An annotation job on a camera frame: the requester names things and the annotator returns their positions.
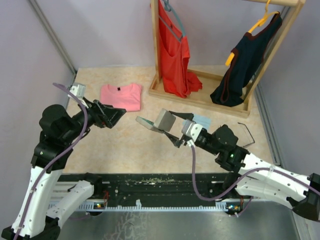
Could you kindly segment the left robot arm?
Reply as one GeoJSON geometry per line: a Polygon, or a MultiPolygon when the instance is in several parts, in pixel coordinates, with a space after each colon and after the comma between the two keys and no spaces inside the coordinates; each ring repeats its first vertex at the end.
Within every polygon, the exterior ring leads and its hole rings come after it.
{"type": "Polygon", "coordinates": [[[60,104],[48,106],[39,121],[39,143],[31,159],[28,188],[14,223],[2,230],[6,240],[56,240],[63,225],[87,199],[101,197],[102,178],[85,173],[58,204],[50,207],[54,188],[67,160],[91,126],[113,128],[126,113],[123,108],[85,100],[87,106],[69,116],[60,104]]]}

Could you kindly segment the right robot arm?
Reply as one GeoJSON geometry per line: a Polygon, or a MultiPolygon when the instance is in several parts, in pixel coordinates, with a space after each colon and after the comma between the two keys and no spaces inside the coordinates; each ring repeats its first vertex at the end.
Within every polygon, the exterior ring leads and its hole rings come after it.
{"type": "Polygon", "coordinates": [[[215,201],[225,195],[257,197],[279,203],[307,220],[320,220],[320,176],[309,176],[288,171],[257,157],[238,146],[238,138],[226,125],[209,133],[194,121],[192,113],[173,112],[161,109],[156,121],[156,130],[165,134],[178,148],[188,145],[192,154],[198,147],[214,156],[221,168],[236,176],[223,185],[223,192],[215,197],[202,196],[196,184],[196,164],[192,163],[191,179],[195,194],[203,201],[215,201]]]}

